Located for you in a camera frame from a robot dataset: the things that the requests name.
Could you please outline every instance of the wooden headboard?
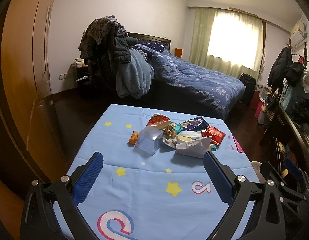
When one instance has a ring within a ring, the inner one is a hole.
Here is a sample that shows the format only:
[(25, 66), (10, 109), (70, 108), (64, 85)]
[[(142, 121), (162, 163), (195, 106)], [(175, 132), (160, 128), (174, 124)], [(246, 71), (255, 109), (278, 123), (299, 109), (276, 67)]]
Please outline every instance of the wooden headboard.
[(128, 33), (128, 35), (129, 37), (137, 38), (139, 41), (154, 41), (156, 43), (167, 44), (167, 48), (170, 49), (171, 40), (139, 33)]

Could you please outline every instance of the curtain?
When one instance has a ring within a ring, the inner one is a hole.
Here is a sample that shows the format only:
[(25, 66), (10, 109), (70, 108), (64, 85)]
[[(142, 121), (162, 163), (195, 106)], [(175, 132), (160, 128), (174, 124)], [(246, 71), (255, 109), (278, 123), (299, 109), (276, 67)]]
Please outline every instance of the curtain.
[(196, 8), (190, 62), (239, 78), (258, 78), (263, 52), (262, 20), (214, 8)]

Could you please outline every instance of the orange toy bear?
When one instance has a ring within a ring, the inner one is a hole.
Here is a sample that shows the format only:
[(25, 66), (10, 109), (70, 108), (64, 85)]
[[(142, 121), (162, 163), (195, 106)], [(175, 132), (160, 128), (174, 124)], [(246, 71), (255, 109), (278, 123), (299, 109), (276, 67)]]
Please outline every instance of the orange toy bear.
[(129, 143), (136, 144), (138, 137), (139, 137), (139, 133), (136, 131), (133, 131), (133, 134), (131, 135), (131, 138), (129, 139)]

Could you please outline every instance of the blue tablecloth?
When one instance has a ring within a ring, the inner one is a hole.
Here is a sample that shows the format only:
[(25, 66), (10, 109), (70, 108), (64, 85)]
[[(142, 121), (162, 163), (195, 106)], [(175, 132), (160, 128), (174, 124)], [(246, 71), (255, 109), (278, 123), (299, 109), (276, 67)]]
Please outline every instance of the blue tablecloth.
[[(68, 175), (98, 151), (104, 167), (84, 203), (82, 215), (100, 239), (206, 239), (228, 208), (216, 192), (202, 159), (175, 154), (162, 146), (153, 156), (128, 144), (133, 130), (142, 130), (151, 116), (163, 114), (172, 122), (195, 116), (155, 109), (111, 105), (84, 140)], [(220, 119), (204, 118), (226, 133), (214, 152), (220, 163), (237, 175), (259, 182), (245, 154), (237, 151), (233, 136)], [(232, 239), (241, 236), (253, 203)], [(57, 219), (73, 239), (57, 203)]]

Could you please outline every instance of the wall socket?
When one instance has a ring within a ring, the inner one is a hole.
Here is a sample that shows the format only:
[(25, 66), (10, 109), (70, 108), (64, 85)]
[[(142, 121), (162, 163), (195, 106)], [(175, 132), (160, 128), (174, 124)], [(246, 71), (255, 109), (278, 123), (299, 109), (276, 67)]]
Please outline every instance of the wall socket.
[(73, 73), (65, 73), (65, 74), (60, 74), (59, 75), (59, 80), (63, 80), (63, 79), (66, 79), (66, 78), (72, 78), (73, 77)]

